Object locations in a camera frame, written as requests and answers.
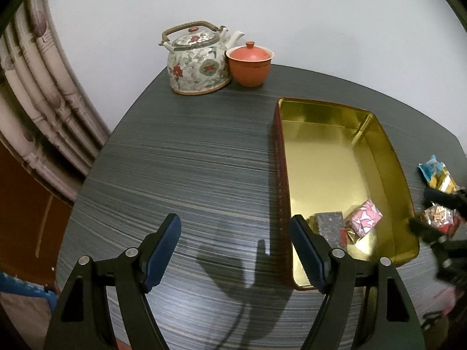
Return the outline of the beige patterned curtain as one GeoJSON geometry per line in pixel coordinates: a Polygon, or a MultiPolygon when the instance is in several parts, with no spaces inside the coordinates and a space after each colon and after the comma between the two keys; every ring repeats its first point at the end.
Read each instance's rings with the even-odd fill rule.
{"type": "Polygon", "coordinates": [[[24,0],[1,34],[1,142],[74,202],[109,129],[72,75],[47,0],[24,0]]]}

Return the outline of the orange lidded tea cup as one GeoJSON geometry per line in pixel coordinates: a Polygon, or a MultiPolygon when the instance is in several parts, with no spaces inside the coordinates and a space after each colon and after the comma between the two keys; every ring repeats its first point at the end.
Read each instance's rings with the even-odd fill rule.
{"type": "Polygon", "coordinates": [[[274,52],[246,41],[243,46],[229,49],[226,57],[233,79],[241,86],[256,88],[268,77],[274,52]]]}

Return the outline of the pink candy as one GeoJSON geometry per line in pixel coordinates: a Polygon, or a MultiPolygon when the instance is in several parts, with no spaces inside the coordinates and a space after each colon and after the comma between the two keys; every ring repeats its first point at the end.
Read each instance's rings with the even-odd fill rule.
{"type": "Polygon", "coordinates": [[[346,226],[361,239],[383,218],[383,214],[372,200],[366,200],[348,217],[346,226]]]}

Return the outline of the gold snack packet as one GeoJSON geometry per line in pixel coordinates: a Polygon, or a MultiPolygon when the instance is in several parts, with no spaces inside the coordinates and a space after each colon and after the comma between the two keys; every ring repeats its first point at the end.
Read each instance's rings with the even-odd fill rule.
{"type": "Polygon", "coordinates": [[[460,190],[450,172],[444,168],[435,171],[428,176],[428,186],[446,194],[453,194],[460,190]]]}

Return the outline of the gold and red tin box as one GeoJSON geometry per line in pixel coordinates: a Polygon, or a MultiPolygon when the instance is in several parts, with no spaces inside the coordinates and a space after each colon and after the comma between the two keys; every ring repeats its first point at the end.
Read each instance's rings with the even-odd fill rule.
{"type": "Polygon", "coordinates": [[[404,265],[419,254],[409,231],[415,215],[400,161],[370,111],[311,99],[281,98],[273,118],[276,191],[287,282],[297,290],[312,284],[292,245],[289,220],[342,212],[348,254],[365,261],[389,258],[404,265]],[[348,217],[372,200],[383,218],[363,238],[346,226],[348,217]]]}

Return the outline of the blue snack packet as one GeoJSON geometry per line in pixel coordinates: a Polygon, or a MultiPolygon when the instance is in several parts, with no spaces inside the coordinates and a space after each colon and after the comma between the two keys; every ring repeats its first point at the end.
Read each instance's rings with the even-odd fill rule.
{"type": "Polygon", "coordinates": [[[437,183],[438,178],[444,172],[445,165],[437,159],[436,155],[431,155],[429,160],[418,164],[418,168],[427,183],[437,183]]]}

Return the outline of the blue foam mat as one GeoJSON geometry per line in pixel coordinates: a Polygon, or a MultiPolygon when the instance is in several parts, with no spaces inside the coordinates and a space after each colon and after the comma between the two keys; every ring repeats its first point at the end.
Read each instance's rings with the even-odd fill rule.
{"type": "Polygon", "coordinates": [[[0,289],[1,292],[14,295],[46,299],[52,310],[55,308],[59,299],[52,289],[36,283],[23,281],[4,272],[0,273],[0,289]]]}

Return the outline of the floral ceramic teapot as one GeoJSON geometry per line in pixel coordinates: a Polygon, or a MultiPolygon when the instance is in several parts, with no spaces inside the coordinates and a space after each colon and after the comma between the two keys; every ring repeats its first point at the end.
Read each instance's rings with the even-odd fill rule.
{"type": "Polygon", "coordinates": [[[168,52],[167,71],[172,91],[199,96],[227,86],[232,76],[226,52],[237,46],[245,34],[229,34],[225,26],[192,21],[166,29],[160,45],[168,52]]]}

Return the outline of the black sesame snack bar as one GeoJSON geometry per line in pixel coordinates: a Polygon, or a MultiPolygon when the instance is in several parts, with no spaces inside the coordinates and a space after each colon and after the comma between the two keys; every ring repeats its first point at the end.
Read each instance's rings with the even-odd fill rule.
{"type": "Polygon", "coordinates": [[[347,232],[342,212],[315,213],[306,221],[311,230],[321,235],[331,248],[347,249],[347,232]]]}

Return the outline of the brown wooden door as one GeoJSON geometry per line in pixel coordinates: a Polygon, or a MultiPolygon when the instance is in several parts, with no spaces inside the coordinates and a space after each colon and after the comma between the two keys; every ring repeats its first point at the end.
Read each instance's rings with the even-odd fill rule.
{"type": "Polygon", "coordinates": [[[53,288],[71,207],[1,147],[1,271],[53,288]]]}

